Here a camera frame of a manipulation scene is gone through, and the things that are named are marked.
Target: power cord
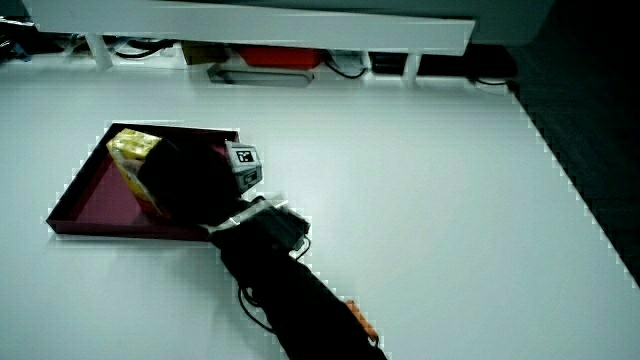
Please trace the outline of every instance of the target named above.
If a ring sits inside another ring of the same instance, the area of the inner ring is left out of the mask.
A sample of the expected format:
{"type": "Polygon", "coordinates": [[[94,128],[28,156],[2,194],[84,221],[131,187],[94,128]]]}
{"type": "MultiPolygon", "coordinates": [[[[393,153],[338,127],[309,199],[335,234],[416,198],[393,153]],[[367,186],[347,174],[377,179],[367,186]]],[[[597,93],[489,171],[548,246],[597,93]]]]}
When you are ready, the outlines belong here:
{"type": "MultiPolygon", "coordinates": [[[[311,248],[311,239],[309,239],[307,235],[305,235],[304,238],[307,239],[307,242],[308,242],[307,248],[304,249],[302,254],[296,257],[296,261],[300,259],[302,256],[304,256],[304,254],[306,254],[307,251],[309,251],[309,249],[311,248]]],[[[250,317],[251,320],[253,320],[256,324],[260,325],[263,329],[273,334],[272,328],[263,324],[262,322],[260,322],[260,320],[256,319],[253,315],[251,315],[251,313],[249,313],[249,310],[247,310],[247,307],[244,305],[244,300],[247,300],[249,304],[257,308],[260,307],[260,304],[258,303],[258,301],[251,294],[249,294],[249,289],[247,287],[240,286],[238,284],[238,301],[240,302],[240,306],[242,307],[242,310],[244,310],[245,314],[247,314],[247,316],[250,317]]]]}
{"type": "Polygon", "coordinates": [[[173,46],[175,42],[176,40],[140,41],[140,40],[132,39],[127,42],[127,45],[129,45],[132,48],[145,50],[145,51],[138,54],[125,54],[125,53],[116,51],[116,55],[118,55],[123,59],[142,59],[149,55],[153,55],[162,49],[166,49],[168,47],[173,46]]]}
{"type": "Polygon", "coordinates": [[[376,339],[374,340],[373,346],[377,347],[378,349],[380,348],[380,337],[376,335],[376,339]]]}
{"type": "Polygon", "coordinates": [[[263,329],[267,330],[268,332],[273,334],[273,329],[271,329],[270,327],[268,327],[267,325],[261,323],[258,319],[256,319],[255,317],[253,317],[253,315],[251,315],[251,313],[249,313],[249,310],[247,310],[246,306],[244,306],[244,302],[242,301],[242,293],[246,292],[246,288],[242,288],[239,287],[238,288],[238,300],[240,301],[240,306],[242,306],[242,310],[244,310],[244,312],[247,314],[247,316],[249,316],[251,318],[251,320],[253,320],[256,324],[262,326],[263,329]]]}
{"type": "Polygon", "coordinates": [[[367,69],[362,69],[362,71],[358,74],[358,75],[347,75],[341,71],[339,71],[338,69],[336,69],[335,67],[333,67],[333,65],[331,65],[328,61],[325,60],[324,62],[325,65],[327,65],[327,67],[333,71],[335,71],[338,75],[345,77],[347,79],[357,79],[359,77],[361,77],[362,75],[364,75],[364,73],[367,72],[367,69]]]}
{"type": "Polygon", "coordinates": [[[306,253],[307,253],[307,251],[309,251],[309,249],[311,248],[311,239],[309,239],[309,238],[307,237],[307,235],[305,235],[305,236],[304,236],[304,238],[305,238],[305,239],[307,239],[307,242],[309,243],[309,245],[307,245],[307,248],[306,248],[306,249],[304,249],[304,251],[302,252],[302,254],[300,254],[300,255],[298,255],[298,256],[296,257],[296,261],[297,261],[297,260],[299,260],[301,257],[303,257],[303,256],[304,256],[304,254],[306,254],[306,253]]]}
{"type": "Polygon", "coordinates": [[[499,82],[499,83],[492,83],[492,82],[487,82],[487,81],[482,81],[480,79],[475,79],[475,82],[479,82],[480,84],[484,84],[484,85],[489,85],[489,86],[500,86],[500,85],[507,85],[508,81],[503,81],[503,82],[499,82]]]}

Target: yellow package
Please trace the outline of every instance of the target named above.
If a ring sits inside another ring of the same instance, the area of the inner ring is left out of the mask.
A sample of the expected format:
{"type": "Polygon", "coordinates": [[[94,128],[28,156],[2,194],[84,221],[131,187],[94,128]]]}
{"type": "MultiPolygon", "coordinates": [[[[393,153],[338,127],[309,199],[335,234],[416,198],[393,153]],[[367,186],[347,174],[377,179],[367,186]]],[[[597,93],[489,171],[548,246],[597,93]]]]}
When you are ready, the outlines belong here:
{"type": "Polygon", "coordinates": [[[160,140],[162,139],[157,136],[131,129],[123,129],[107,143],[107,149],[142,210],[146,213],[170,218],[169,212],[158,204],[135,174],[130,173],[122,165],[124,160],[144,161],[149,151],[160,140]]]}

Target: dark floor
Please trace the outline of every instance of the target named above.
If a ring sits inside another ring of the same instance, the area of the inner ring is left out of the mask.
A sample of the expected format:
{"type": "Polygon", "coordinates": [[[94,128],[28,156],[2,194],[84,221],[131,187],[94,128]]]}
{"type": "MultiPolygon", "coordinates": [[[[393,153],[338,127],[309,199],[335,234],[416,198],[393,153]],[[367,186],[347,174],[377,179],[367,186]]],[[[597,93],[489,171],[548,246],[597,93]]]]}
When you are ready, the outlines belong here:
{"type": "Polygon", "coordinates": [[[635,33],[616,2],[557,0],[536,39],[508,51],[521,104],[640,283],[635,33]]]}

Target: red object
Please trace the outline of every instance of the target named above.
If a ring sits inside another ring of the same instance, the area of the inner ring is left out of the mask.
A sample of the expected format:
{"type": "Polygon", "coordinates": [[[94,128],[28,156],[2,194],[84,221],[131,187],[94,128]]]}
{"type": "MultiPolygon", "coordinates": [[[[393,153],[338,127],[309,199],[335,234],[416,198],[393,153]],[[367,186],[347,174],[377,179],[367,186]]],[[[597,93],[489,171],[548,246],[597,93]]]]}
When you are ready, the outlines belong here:
{"type": "Polygon", "coordinates": [[[159,137],[198,138],[225,155],[225,140],[238,141],[236,131],[113,124],[51,211],[47,224],[57,234],[206,241],[207,231],[197,225],[142,211],[106,146],[124,128],[159,137]]]}
{"type": "Polygon", "coordinates": [[[309,70],[320,65],[324,50],[280,46],[240,45],[236,51],[247,65],[309,70]]]}
{"type": "Polygon", "coordinates": [[[369,324],[367,319],[365,319],[364,316],[362,316],[362,313],[360,312],[360,309],[358,309],[358,307],[356,306],[356,303],[353,300],[347,300],[346,304],[349,310],[351,310],[353,315],[355,315],[355,317],[358,319],[358,322],[360,322],[360,325],[362,325],[362,328],[364,329],[364,331],[367,332],[367,335],[369,335],[369,338],[373,341],[378,341],[378,333],[373,328],[373,326],[369,324]]]}

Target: white tabletop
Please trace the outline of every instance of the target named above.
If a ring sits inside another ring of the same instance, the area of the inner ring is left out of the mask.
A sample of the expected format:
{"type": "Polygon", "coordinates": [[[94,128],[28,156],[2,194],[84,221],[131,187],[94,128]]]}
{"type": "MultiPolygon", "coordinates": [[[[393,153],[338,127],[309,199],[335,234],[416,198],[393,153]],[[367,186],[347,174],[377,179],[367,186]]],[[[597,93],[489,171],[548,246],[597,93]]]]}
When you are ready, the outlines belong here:
{"type": "MultiPolygon", "coordinates": [[[[158,0],[26,0],[25,4],[44,32],[153,34],[156,38],[336,50],[411,49],[412,53],[437,55],[462,55],[475,25],[470,19],[475,15],[470,13],[455,15],[458,19],[437,19],[358,14],[357,8],[351,13],[158,0]]],[[[522,18],[517,10],[504,11],[509,15],[503,18],[522,18]]]]}
{"type": "Polygon", "coordinates": [[[637,285],[514,97],[418,85],[0,67],[0,358],[286,358],[214,247],[44,223],[111,122],[151,120],[240,129],[264,163],[256,190],[310,217],[304,262],[389,359],[640,358],[637,285]]]}

